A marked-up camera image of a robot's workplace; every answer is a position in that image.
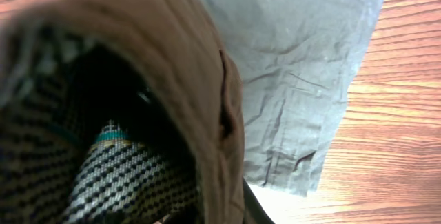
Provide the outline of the grey shorts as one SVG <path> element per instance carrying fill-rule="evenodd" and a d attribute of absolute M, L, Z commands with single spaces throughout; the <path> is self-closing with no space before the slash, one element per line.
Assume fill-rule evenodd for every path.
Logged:
<path fill-rule="evenodd" d="M 384 0 L 52 0 L 1 25 L 2 223 L 243 223 L 320 182 Z"/>

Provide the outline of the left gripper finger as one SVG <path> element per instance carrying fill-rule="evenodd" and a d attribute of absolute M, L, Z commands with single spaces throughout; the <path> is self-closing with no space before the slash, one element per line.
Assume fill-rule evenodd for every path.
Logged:
<path fill-rule="evenodd" d="M 274 224 L 245 179 L 243 179 L 243 198 L 245 204 L 243 224 Z"/>

